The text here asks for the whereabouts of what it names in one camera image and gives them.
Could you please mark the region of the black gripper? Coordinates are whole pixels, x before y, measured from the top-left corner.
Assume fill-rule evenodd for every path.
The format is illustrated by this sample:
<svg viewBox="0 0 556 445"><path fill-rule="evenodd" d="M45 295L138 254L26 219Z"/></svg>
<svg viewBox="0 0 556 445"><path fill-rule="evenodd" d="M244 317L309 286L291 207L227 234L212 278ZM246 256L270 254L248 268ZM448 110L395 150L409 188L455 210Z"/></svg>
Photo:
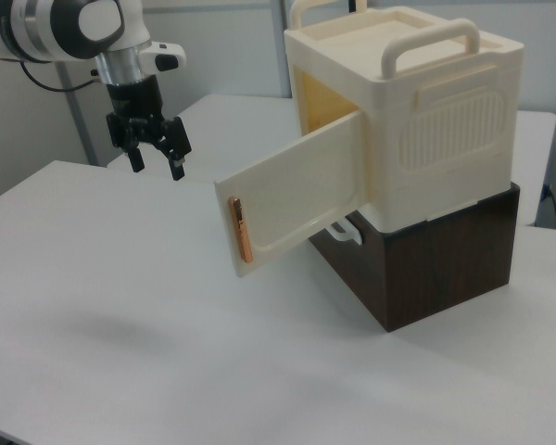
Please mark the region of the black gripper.
<svg viewBox="0 0 556 445"><path fill-rule="evenodd" d="M145 167L139 140L155 140L153 146L168 160L172 179L184 178L183 164L192 151L191 144L181 118L164 119L157 77L148 76L137 83L108 84L107 92L113 106L106 116L111 144L127 155L133 171L140 172Z"/></svg>

